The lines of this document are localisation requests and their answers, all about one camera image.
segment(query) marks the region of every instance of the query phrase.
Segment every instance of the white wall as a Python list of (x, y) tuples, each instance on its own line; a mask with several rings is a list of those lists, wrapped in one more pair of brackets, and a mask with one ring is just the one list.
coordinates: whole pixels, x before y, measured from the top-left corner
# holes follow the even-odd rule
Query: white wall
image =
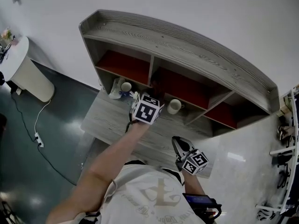
[(34, 43), (30, 56), (69, 77), (99, 87), (78, 30), (96, 9), (176, 23), (243, 56), (277, 85), (299, 83), (299, 0), (0, 0), (7, 25)]

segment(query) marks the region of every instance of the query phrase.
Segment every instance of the gray floor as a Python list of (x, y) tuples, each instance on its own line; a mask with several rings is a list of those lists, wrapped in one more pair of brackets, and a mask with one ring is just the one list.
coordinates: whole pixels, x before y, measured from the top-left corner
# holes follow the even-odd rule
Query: gray floor
[[(42, 152), (60, 172), (77, 182), (90, 149), (89, 145), (80, 143), (84, 135), (80, 125), (97, 91), (41, 65), (37, 67), (56, 88), (36, 127), (45, 143)], [(13, 97), (33, 137), (34, 123), (44, 103), (27, 91)], [(50, 209), (69, 194), (73, 185), (38, 153), (37, 144), (29, 139), (6, 85), (0, 86), (0, 113), (7, 117), (0, 143), (0, 197), (21, 221), (44, 223)]]

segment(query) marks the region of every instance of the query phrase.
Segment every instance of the floor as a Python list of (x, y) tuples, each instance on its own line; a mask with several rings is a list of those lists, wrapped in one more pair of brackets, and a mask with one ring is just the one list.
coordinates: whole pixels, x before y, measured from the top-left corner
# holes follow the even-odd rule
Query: floor
[[(51, 104), (37, 124), (45, 143), (42, 151), (59, 171), (76, 182), (87, 157), (93, 159), (95, 152), (101, 152), (101, 145), (105, 145), (99, 143), (101, 147), (88, 155), (91, 137), (80, 129), (97, 92), (42, 66), (38, 68), (56, 87)], [(73, 186), (37, 152), (4, 86), (0, 87), (0, 97), (0, 112), (8, 118), (0, 144), (0, 197), (24, 223), (40, 224)], [(28, 92), (14, 97), (33, 136), (36, 116), (44, 104)], [(277, 192), (275, 178), (279, 170), (271, 165), (269, 156), (270, 150), (280, 146), (276, 140), (277, 126), (277, 117), (271, 116), (249, 127), (195, 143), (198, 147), (215, 148), (211, 176), (199, 180), (205, 192), (223, 205), (217, 224), (258, 223), (255, 205), (272, 196), (279, 198), (281, 191)]]
[[(37, 67), (55, 85), (51, 103), (41, 113), (36, 129), (45, 148), (42, 152), (72, 182), (77, 182), (90, 146), (81, 145), (81, 122), (97, 91), (41, 65)], [(44, 103), (27, 91), (14, 94), (31, 137)], [(11, 99), (8, 86), (0, 86), (0, 112), (7, 126), (0, 144), (0, 197), (27, 224), (44, 223), (50, 209), (68, 196), (73, 185), (57, 174), (37, 151)]]

